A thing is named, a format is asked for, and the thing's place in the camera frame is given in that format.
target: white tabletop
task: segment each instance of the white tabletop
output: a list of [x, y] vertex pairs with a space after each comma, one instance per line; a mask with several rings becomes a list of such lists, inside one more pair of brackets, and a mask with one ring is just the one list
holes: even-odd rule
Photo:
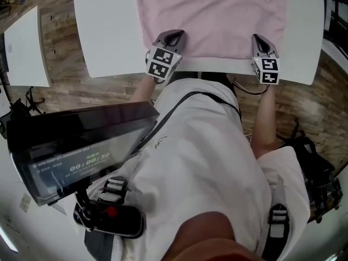
[[39, 8], [23, 15], [5, 31], [4, 37], [10, 85], [49, 87]]
[[[136, 0], [74, 0], [74, 6], [90, 77], [145, 72], [147, 49]], [[287, 24], [279, 49], [281, 79], [313, 82], [323, 28], [324, 0], [287, 0]], [[183, 58], [177, 71], [254, 74], [248, 59]]]

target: wooden floor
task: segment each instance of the wooden floor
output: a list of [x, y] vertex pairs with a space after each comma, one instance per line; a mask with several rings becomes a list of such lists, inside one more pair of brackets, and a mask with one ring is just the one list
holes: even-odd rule
[[[39, 4], [43, 7], [67, 3], [73, 0], [26, 0], [0, 13], [0, 30], [6, 30], [23, 13]], [[42, 31], [48, 69], [55, 68], [66, 57], [79, 51], [80, 43], [74, 13], [46, 15]], [[125, 102], [134, 92], [143, 74], [90, 78], [81, 60], [58, 76], [51, 77], [50, 88], [34, 88], [34, 98], [45, 98], [40, 109], [54, 111]], [[236, 75], [242, 85], [257, 90], [262, 88], [256, 77]], [[164, 86], [159, 85], [156, 98]], [[12, 101], [22, 98], [28, 87], [8, 86]], [[245, 134], [253, 127], [259, 97], [237, 90], [243, 114]], [[329, 160], [338, 172], [348, 162], [348, 75], [322, 52], [314, 83], [311, 86], [282, 81], [277, 90], [278, 134], [290, 137], [298, 118], [306, 134], [316, 142], [318, 152]]]

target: person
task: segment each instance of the person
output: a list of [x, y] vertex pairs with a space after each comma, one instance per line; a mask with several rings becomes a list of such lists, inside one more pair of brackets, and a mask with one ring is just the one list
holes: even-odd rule
[[[146, 75], [131, 102], [149, 101]], [[135, 260], [262, 260], [255, 254], [280, 178], [293, 224], [279, 260], [309, 219], [309, 200], [292, 147], [276, 147], [276, 87], [261, 95], [251, 143], [243, 134], [233, 85], [222, 73], [176, 72], [158, 97], [158, 122], [188, 93], [143, 147], [132, 184], [142, 193], [146, 230], [127, 240]]]

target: pink cloth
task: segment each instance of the pink cloth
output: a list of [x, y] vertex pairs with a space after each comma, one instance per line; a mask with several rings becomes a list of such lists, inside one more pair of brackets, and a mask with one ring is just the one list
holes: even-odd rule
[[286, 0], [138, 0], [138, 9], [147, 48], [160, 33], [183, 29], [184, 56], [248, 59], [254, 33], [279, 50]]

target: forearm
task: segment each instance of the forearm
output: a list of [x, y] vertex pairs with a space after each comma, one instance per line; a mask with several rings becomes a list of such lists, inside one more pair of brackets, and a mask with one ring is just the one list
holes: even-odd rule
[[276, 149], [276, 95], [271, 85], [261, 96], [260, 106], [252, 132], [251, 148], [255, 157], [267, 154]]
[[154, 88], [156, 87], [156, 83], [153, 80], [152, 76], [148, 76], [147, 74], [142, 79], [140, 84], [138, 85], [136, 91], [133, 96], [130, 98], [129, 102], [144, 102], [149, 101], [153, 94]]

